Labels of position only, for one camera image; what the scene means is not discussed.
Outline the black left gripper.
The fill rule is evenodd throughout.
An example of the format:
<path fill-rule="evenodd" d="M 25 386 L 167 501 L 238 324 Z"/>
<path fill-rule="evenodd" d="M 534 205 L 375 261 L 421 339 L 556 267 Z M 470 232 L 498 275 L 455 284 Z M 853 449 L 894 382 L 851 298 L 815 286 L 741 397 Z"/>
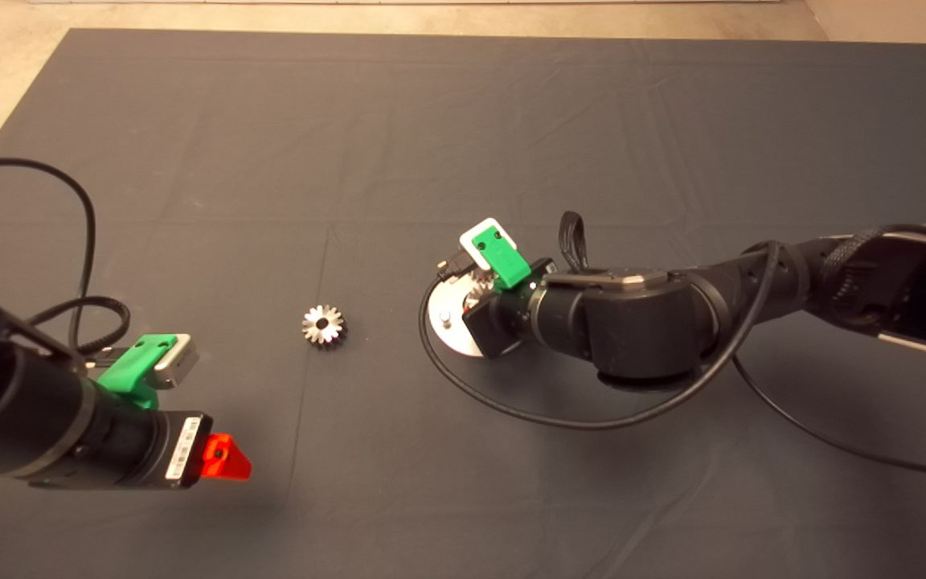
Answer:
<path fill-rule="evenodd" d="M 206 412 L 143 409 L 96 390 L 87 428 L 26 475 L 44 490 L 187 490 L 202 478 L 243 483 L 253 465 Z"/>

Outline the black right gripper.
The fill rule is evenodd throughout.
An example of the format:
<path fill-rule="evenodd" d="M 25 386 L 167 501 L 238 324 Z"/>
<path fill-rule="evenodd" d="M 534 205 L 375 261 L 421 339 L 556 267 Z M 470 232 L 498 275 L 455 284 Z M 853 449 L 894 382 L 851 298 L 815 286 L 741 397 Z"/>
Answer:
<path fill-rule="evenodd" d="M 478 299 L 463 313 L 463 322 L 479 355 L 500 358 L 524 342 L 530 334 L 530 301 L 545 275 L 558 271 L 552 259 L 531 264 L 531 274 L 515 287 L 492 292 Z"/>

